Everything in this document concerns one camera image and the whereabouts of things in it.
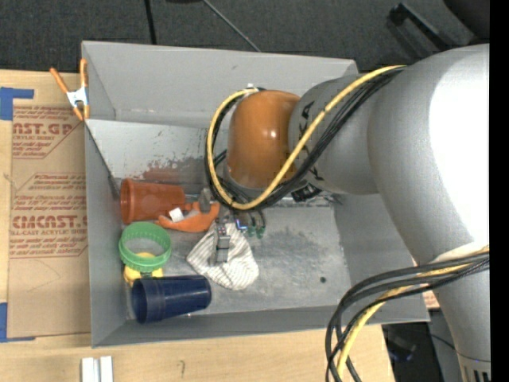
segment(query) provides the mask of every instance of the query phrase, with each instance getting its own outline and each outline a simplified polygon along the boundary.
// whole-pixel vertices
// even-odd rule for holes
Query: white object
[[[250,286],[259,274],[251,246],[235,224],[226,224],[230,239],[228,261],[211,265],[209,258],[217,245],[216,223],[208,229],[207,234],[196,244],[187,256],[187,261],[195,271],[208,277],[213,282],[232,290],[243,290]]]
[[[184,214],[182,213],[180,208],[172,209],[169,212],[169,217],[172,219],[173,222],[180,222],[181,220],[184,220]]]
[[[81,382],[113,382],[113,358],[82,358]]]

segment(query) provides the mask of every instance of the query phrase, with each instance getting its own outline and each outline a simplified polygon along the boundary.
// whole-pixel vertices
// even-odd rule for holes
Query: black cable on floor
[[[153,25],[152,7],[150,5],[150,0],[143,0],[143,2],[145,3],[146,19],[149,23],[150,42],[152,45],[157,45],[156,29]]]

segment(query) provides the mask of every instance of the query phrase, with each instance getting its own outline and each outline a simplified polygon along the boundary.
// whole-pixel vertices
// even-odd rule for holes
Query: orange plastic piece
[[[265,189],[289,156],[288,125],[299,96],[260,91],[243,99],[231,117],[227,165],[237,184]],[[292,166],[285,175],[295,174]]]
[[[210,205],[210,211],[203,213],[200,211],[200,203],[193,202],[186,204],[182,208],[184,211],[197,211],[196,215],[184,218],[179,222],[173,222],[164,215],[159,216],[159,224],[166,229],[175,229],[182,232],[204,232],[207,231],[214,219],[217,218],[220,212],[220,203],[214,202]]]
[[[69,91],[67,84],[60,76],[60,73],[58,73],[58,71],[55,68],[51,67],[49,69],[49,73],[53,75],[56,84],[63,93],[65,94],[71,93]],[[81,58],[80,61],[80,84],[82,89],[88,88],[87,60],[85,58]],[[87,100],[85,100],[83,104],[83,113],[80,111],[76,103],[73,103],[72,106],[73,106],[72,111],[74,112],[76,117],[80,120],[80,122],[83,122],[84,119],[88,119],[90,117],[90,105],[88,104]]]
[[[157,220],[168,211],[185,205],[179,185],[134,181],[126,178],[120,187],[120,210],[124,224],[136,220]]]

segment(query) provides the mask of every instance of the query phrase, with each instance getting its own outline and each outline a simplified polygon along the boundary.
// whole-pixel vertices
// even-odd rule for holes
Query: orange cup
[[[126,178],[120,186],[120,211],[124,224],[136,220],[156,220],[168,211],[183,208],[184,190],[178,185],[135,181]]]

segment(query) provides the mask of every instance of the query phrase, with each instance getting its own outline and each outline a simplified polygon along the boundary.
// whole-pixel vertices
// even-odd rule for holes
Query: blue cup
[[[202,275],[141,278],[131,291],[136,319],[141,324],[192,313],[208,307],[212,291]]]

